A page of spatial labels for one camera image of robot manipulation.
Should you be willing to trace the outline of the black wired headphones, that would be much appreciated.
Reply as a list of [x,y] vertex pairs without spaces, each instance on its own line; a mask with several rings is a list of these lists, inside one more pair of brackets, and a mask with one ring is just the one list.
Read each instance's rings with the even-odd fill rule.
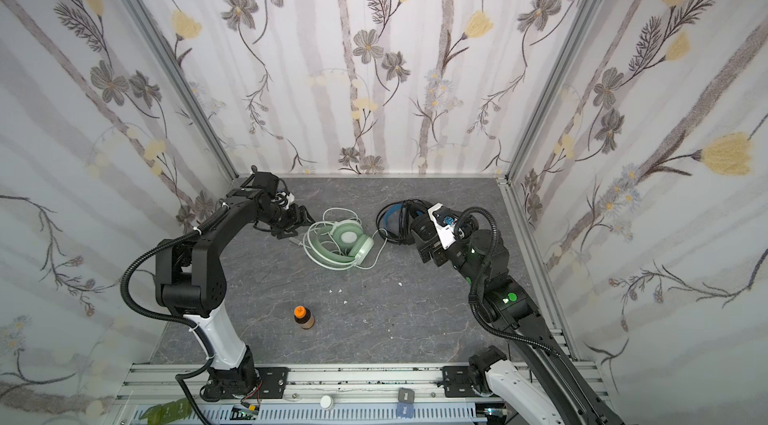
[[413,245],[412,222],[427,213],[431,202],[421,199],[405,199],[385,205],[376,216],[377,233],[385,241],[396,245]]

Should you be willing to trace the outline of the mint green wired headphones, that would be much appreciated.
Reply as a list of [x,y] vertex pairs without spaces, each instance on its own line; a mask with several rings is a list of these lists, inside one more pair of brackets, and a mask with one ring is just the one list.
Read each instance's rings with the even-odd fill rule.
[[310,261],[334,272],[374,269],[388,243],[384,238],[370,260],[374,237],[364,230],[356,212],[342,207],[326,209],[321,220],[311,224],[301,237],[292,237],[289,241],[301,247]]

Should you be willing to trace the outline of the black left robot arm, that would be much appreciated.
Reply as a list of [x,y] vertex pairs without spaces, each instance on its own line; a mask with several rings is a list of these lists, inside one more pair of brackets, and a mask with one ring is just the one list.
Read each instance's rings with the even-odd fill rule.
[[[201,345],[206,360],[198,369],[175,380],[187,403],[203,424],[208,418],[191,393],[187,380],[207,374],[201,399],[244,398],[262,380],[250,347],[239,337],[225,306],[227,280],[220,256],[246,226],[282,240],[294,238],[301,227],[313,224],[307,209],[298,205],[285,181],[257,167],[234,186],[207,219],[177,238],[164,239],[135,259],[120,280],[120,294],[133,312],[161,322],[185,326]],[[132,296],[134,274],[149,259],[155,261],[155,300],[159,311],[140,305]]]

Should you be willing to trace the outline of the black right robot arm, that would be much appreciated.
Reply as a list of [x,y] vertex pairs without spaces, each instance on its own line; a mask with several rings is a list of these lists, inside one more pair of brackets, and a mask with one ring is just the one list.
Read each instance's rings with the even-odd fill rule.
[[423,262],[450,264],[467,281],[474,319],[513,345],[537,380],[527,381],[490,347],[469,361],[476,393],[503,399],[529,424],[621,423],[558,345],[535,300],[509,274],[509,252],[488,210],[458,212],[435,204],[411,214],[407,229]]

